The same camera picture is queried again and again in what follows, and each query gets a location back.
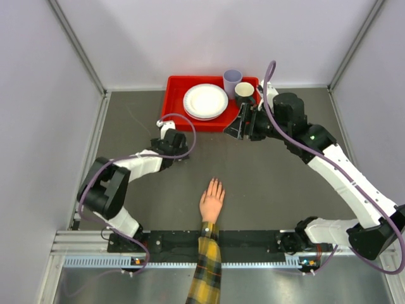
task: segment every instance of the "wrist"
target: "wrist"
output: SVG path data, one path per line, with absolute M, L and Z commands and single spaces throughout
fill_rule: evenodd
M 214 217 L 203 217 L 202 222 L 209 222 L 209 223 L 215 224 L 216 223 L 216 218 L 214 218 Z

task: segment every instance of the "yellow plaid shirt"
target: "yellow plaid shirt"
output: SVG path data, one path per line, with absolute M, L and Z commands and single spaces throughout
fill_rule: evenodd
M 198 262 L 186 304 L 215 304 L 220 302 L 221 252 L 218 227 L 203 222 L 198 239 Z

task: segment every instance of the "hand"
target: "hand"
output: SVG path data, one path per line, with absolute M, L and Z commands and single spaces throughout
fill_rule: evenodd
M 208 189 L 204 191 L 200 200 L 200 212 L 203 222 L 215 224 L 220 215 L 225 190 L 218 179 L 211 179 Z

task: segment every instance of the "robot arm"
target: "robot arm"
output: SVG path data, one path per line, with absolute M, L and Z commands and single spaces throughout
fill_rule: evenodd
M 270 83 L 267 86 L 268 101 L 273 103 L 269 105 L 273 108 L 273 116 L 281 129 L 301 144 L 338 163 L 354 182 L 350 183 L 343 174 L 320 157 L 286 141 L 274 129 L 262 109 L 263 100 L 259 106 L 242 104 L 237 118 L 224 133 L 237 139 L 247 137 L 251 141 L 260 141 L 267 137 L 283 140 L 291 153 L 329 182 L 356 215 L 356 220 L 324 220 L 310 217 L 299 222 L 296 232 L 302 242 L 302 249 L 311 243 L 333 243 L 350 246 L 369 260 L 376 259 L 396 239 L 396 235 L 381 214 L 358 192 L 355 185 L 373 195 L 376 203 L 400 231 L 405 228 L 405 206 L 397 206 L 373 187 L 347 159 L 335 138 L 324 127 L 308 123 L 301 99 L 292 93 L 278 94 Z
M 172 121 L 159 122 L 161 136 L 151 140 L 151 147 L 136 155 L 182 155 L 188 151 L 185 135 L 175 130 Z M 82 198 L 82 193 L 96 172 L 109 160 L 99 157 L 91 166 L 89 173 L 80 186 L 77 200 Z M 173 164 L 172 159 L 145 156 L 126 160 L 118 160 L 108 166 L 97 178 L 87 196 L 84 206 L 102 218 L 110 226 L 130 238 L 142 234 L 142 226 L 131 217 L 124 208 L 125 195 L 128 183 L 146 174 L 160 172 Z

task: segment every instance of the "cable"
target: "cable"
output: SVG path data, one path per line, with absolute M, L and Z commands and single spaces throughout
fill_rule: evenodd
M 322 247 L 320 244 L 316 244 L 316 260 L 320 261 L 322 257 Z
M 181 115 L 181 114 L 177 114 L 177 113 L 170 113 L 170 114 L 166 114 L 164 116 L 162 116 L 159 119 L 159 122 L 163 121 L 164 119 L 168 118 L 168 117 L 172 117 L 172 116 L 176 116 L 176 117 L 180 117 L 183 118 L 190 126 L 193 132 L 193 142 L 192 145 L 190 147 L 190 149 L 181 155 L 176 155 L 176 156 L 170 156 L 170 155 L 159 155 L 159 154 L 136 154 L 136 155 L 130 155 L 130 156 L 124 156 L 124 157 L 120 157 L 120 158 L 115 158 L 113 160 L 108 161 L 105 165 L 103 165 L 97 172 L 96 174 L 94 174 L 93 178 L 89 181 L 87 187 L 84 189 L 83 193 L 82 193 L 82 197 L 80 198 L 80 201 L 78 202 L 78 214 L 80 215 L 81 219 L 84 220 L 88 220 L 91 222 L 95 222 L 95 223 L 99 223 L 102 224 L 104 226 L 106 226 L 106 228 L 110 228 L 113 232 L 115 232 L 116 234 L 120 235 L 121 237 L 128 239 L 129 241 L 135 243 L 136 245 L 140 246 L 146 254 L 145 257 L 145 262 L 142 264 L 142 267 L 138 269 L 137 272 L 134 273 L 135 274 L 140 274 L 141 272 L 143 272 L 145 270 L 146 265 L 149 263 L 149 259 L 151 257 L 148 249 L 138 240 L 133 239 L 123 233 L 121 233 L 119 230 L 116 230 L 114 227 L 112 227 L 111 225 L 109 225 L 108 223 L 106 223 L 105 221 L 101 220 L 100 218 L 89 218 L 86 217 L 83 214 L 83 203 L 84 203 L 84 198 L 87 196 L 87 193 L 89 193 L 91 187 L 94 185 L 94 183 L 97 181 L 97 178 L 100 176 L 101 172 L 104 171 L 105 168 L 107 168 L 108 166 L 110 166 L 112 163 L 114 162 L 118 162 L 120 160 L 131 160 L 132 158 L 138 158 L 138 157 L 160 157 L 160 158 L 167 158 L 167 159 L 171 159 L 171 160 L 177 160 L 180 158 L 184 158 L 187 155 L 189 155 L 191 153 L 191 151 L 196 147 L 196 142 L 197 142 L 197 132 L 196 132 L 196 128 L 194 127 L 194 125 L 192 124 L 192 122 L 185 116 Z M 64 284 L 64 291 L 65 291 L 65 295 L 69 298 L 72 298 L 76 295 L 78 295 L 81 291 L 83 291 L 89 284 L 92 284 L 93 282 L 95 282 L 96 280 L 98 280 L 100 277 L 104 276 L 105 274 L 109 274 L 109 273 L 113 273 L 113 272 L 121 272 L 121 270 L 107 270 L 105 272 L 103 272 L 102 274 L 97 275 L 95 278 L 93 278 L 90 282 L 86 283 L 85 285 L 83 285 L 79 290 L 75 291 L 73 294 L 68 294 L 67 291 L 67 287 L 66 282 Z
M 103 228 L 101 229 L 101 231 L 100 231 L 100 236 L 101 236 L 102 239 L 104 239 L 104 240 L 106 240 L 106 241 L 109 241 L 109 239 L 106 239 L 106 238 L 103 236 L 103 232 L 104 232 L 106 229 L 107 229 L 107 226 L 106 226 L 106 227 L 103 227 Z
M 311 153 L 312 155 L 318 156 L 319 158 L 321 158 L 322 160 L 325 160 L 327 163 L 331 164 L 335 169 L 337 169 L 341 174 L 343 174 L 343 176 L 350 182 L 354 182 L 354 180 L 350 177 L 350 175 L 343 170 L 340 166 L 338 166 L 334 161 L 330 160 L 329 158 L 325 157 L 324 155 L 322 155 L 321 153 L 307 147 L 304 146 L 303 144 L 297 142 L 296 140 L 294 140 L 293 138 L 289 137 L 281 128 L 280 126 L 276 123 L 275 119 L 273 118 L 273 113 L 270 110 L 270 107 L 268 105 L 268 100 L 267 100 L 267 83 L 270 81 L 271 77 L 274 74 L 274 71 L 276 69 L 276 61 L 272 60 L 270 62 L 270 64 L 268 65 L 267 71 L 266 71 L 266 75 L 265 75 L 265 80 L 264 80 L 264 84 L 263 84 L 263 103 L 265 106 L 265 110 L 267 113 L 268 118 L 270 119 L 271 124 L 273 125 L 274 129 L 276 129 L 276 131 L 288 142 L 292 143 L 293 145 L 297 146 L 298 148 L 303 149 L 304 151 L 307 151 L 308 153 Z M 382 208 L 374 202 L 374 200 L 358 185 L 355 185 L 355 188 L 373 205 L 374 208 L 377 209 L 378 212 L 381 213 L 381 215 L 386 219 L 387 223 L 390 225 L 391 229 L 395 232 L 398 241 L 399 241 L 399 245 L 401 247 L 401 256 L 402 256 L 402 260 L 401 260 L 401 264 L 399 265 L 398 269 L 393 270 L 393 271 L 388 271 L 388 270 L 384 270 L 381 269 L 380 267 L 374 265 L 371 261 L 363 258 L 357 251 L 355 251 L 353 248 L 351 248 L 351 250 L 354 252 L 355 255 L 357 255 L 362 261 L 364 261 L 365 263 L 367 263 L 369 266 L 373 267 L 376 270 L 379 270 L 381 272 L 383 272 L 384 274 L 399 274 L 400 272 L 402 272 L 405 268 L 405 241 L 402 238 L 402 234 L 400 232 L 400 230 L 397 228 L 397 226 L 395 225 L 395 223 L 391 220 L 391 218 L 384 212 L 384 210 L 382 210 Z M 321 270 L 321 268 L 323 268 L 326 263 L 329 261 L 329 259 L 333 256 L 333 254 L 335 252 L 332 252 L 332 254 L 328 257 L 328 260 L 326 260 L 326 262 L 317 270 Z

